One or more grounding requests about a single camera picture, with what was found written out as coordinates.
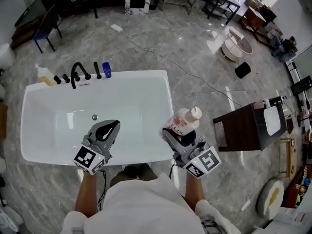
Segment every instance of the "black stool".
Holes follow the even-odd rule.
[[[243,78],[245,77],[247,74],[249,74],[251,72],[250,66],[243,62],[241,65],[239,65],[237,68],[235,68],[235,73],[238,76],[238,78]]]

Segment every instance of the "person sitting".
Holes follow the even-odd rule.
[[[205,200],[201,180],[189,172],[185,196],[146,163],[128,165],[110,185],[97,212],[97,174],[85,172],[75,211],[64,219],[61,234],[206,234],[211,227],[214,233],[241,234]]]
[[[294,44],[294,37],[281,41],[278,36],[273,36],[270,40],[270,45],[275,49],[275,51],[271,55],[276,57],[279,54],[288,53],[290,50],[294,49]]]

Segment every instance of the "electrical cable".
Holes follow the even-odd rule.
[[[291,113],[293,113],[292,109],[285,103],[285,101],[283,101],[283,103],[289,108],[289,110],[291,111]]]
[[[261,175],[261,173],[262,173],[262,165],[263,165],[263,154],[262,154],[263,151],[260,151],[260,152],[261,152],[261,167],[260,167],[259,175]]]
[[[134,39],[134,38],[137,37],[136,35],[132,35],[131,37],[129,37],[129,36],[127,36],[123,31],[121,31],[121,32],[129,39],[130,42],[132,42],[134,45],[138,46],[138,47],[141,48],[142,50],[149,51],[149,52],[152,52],[152,53],[154,53],[154,54],[157,54],[157,55],[159,55],[159,56],[165,58],[166,60],[168,60],[168,61],[174,63],[176,66],[178,66],[180,69],[182,69],[186,74],[201,79],[201,80],[202,80],[204,83],[206,83],[209,87],[211,87],[212,89],[214,89],[214,90],[216,90],[216,91],[222,93],[225,97],[227,97],[229,100],[231,100],[231,101],[234,102],[235,104],[239,105],[240,107],[243,107],[241,104],[239,104],[239,103],[233,101],[231,98],[229,98],[224,92],[222,92],[222,91],[220,91],[220,90],[214,88],[213,86],[211,86],[211,85],[210,85],[208,82],[206,82],[202,77],[187,72],[184,68],[182,68],[182,67],[181,67],[179,64],[177,64],[175,61],[170,60],[169,58],[163,56],[163,55],[160,54],[160,53],[157,53],[157,52],[155,52],[155,51],[153,51],[153,50],[150,50],[150,49],[145,49],[145,48],[141,47],[140,45],[136,44],[134,41],[132,41],[132,39]]]
[[[100,172],[103,173],[103,177],[104,177],[105,182],[104,182],[104,191],[103,191],[102,195],[99,197],[98,202],[97,202],[97,207],[98,207],[97,212],[102,211],[101,202],[105,198],[105,191],[106,191],[106,172],[105,172],[105,170],[100,170]]]
[[[172,170],[173,170],[174,166],[177,166],[177,164],[171,165],[170,172],[169,172],[169,179],[171,179],[171,174],[172,174]]]

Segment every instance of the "white bathtub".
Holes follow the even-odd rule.
[[[159,134],[173,115],[166,71],[115,72],[90,80],[80,76],[77,89],[62,81],[26,87],[20,145],[24,159],[74,165],[73,157],[91,126],[106,119],[120,121],[120,131],[107,165],[154,162],[172,158]]]

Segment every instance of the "marble floor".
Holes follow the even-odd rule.
[[[194,105],[200,107],[203,112],[200,129],[208,143],[217,147],[212,119],[231,111],[228,98],[172,62],[141,50],[110,26],[117,24],[127,35],[137,35],[136,43],[174,60],[188,72],[203,77],[214,88],[226,91],[227,86],[233,100],[243,106],[275,97],[277,93],[290,96],[291,83],[282,63],[248,32],[244,34],[253,47],[253,54],[244,55],[238,63],[224,58],[220,49],[210,50],[207,41],[212,39],[208,30],[220,30],[224,22],[224,19],[212,17],[207,20],[196,8],[188,16],[183,7],[175,5],[166,5],[163,12],[158,9],[150,11],[148,17],[126,16],[122,7],[102,8],[98,10],[98,19],[94,18],[92,11],[63,19],[59,24],[63,39],[55,31],[50,36],[56,52],[44,40],[39,42],[43,54],[33,42],[17,50],[14,66],[1,77],[7,90],[5,103],[8,106],[7,138],[2,142],[7,161],[7,172],[3,174],[6,187],[1,192],[24,219],[22,233],[59,233],[66,214],[74,209],[80,186],[76,167],[27,162],[21,155],[20,119],[24,90],[27,85],[40,82],[35,63],[48,67],[58,76],[69,75],[76,61],[80,61],[89,73],[94,73],[94,61],[108,61],[112,71],[166,70],[174,110]],[[239,79],[234,69],[244,61],[251,66],[252,72]],[[287,104],[294,111],[293,97],[287,100]],[[219,155],[222,164],[202,180],[205,196],[242,233],[249,233],[252,226],[265,223],[256,213],[256,200],[263,185],[270,178],[279,176],[283,157],[274,144],[262,152]],[[169,174],[170,162],[153,163],[152,168],[158,174]],[[108,182],[120,170],[119,166],[107,167]],[[185,171],[180,169],[178,173],[183,193]],[[103,178],[100,174],[97,178],[100,194]],[[242,211],[247,200],[251,203]]]

